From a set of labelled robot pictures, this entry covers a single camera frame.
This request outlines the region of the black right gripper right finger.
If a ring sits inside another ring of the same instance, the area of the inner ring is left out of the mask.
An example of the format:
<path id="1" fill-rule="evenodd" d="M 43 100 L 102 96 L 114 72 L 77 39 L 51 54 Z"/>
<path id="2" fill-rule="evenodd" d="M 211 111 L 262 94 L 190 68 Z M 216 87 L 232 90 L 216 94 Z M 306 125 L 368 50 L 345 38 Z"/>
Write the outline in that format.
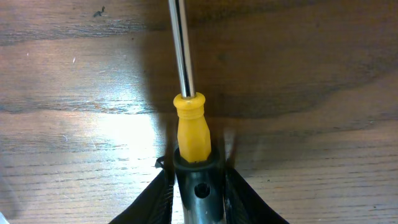
<path id="1" fill-rule="evenodd" d="M 224 207 L 227 224 L 289 224 L 232 167 L 225 169 Z"/>

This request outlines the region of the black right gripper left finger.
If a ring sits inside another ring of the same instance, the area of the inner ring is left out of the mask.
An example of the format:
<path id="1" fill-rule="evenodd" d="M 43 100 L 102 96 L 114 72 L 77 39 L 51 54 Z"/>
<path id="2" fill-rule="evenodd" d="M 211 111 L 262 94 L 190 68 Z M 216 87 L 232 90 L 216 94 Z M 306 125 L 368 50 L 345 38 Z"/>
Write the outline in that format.
<path id="1" fill-rule="evenodd" d="M 109 224 L 171 224 L 175 174 L 159 157 L 156 168 L 162 170 L 128 208 Z"/>

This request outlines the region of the black yellow screwdriver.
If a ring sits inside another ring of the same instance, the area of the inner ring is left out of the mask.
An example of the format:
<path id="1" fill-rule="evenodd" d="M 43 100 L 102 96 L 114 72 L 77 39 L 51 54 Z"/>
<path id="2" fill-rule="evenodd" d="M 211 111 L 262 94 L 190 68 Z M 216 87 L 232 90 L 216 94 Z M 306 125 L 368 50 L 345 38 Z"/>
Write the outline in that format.
<path id="1" fill-rule="evenodd" d="M 195 89 L 184 0 L 169 0 L 181 92 L 173 101 L 178 115 L 174 153 L 184 222 L 224 223 L 220 154 L 211 148 L 204 116 L 205 97 Z"/>

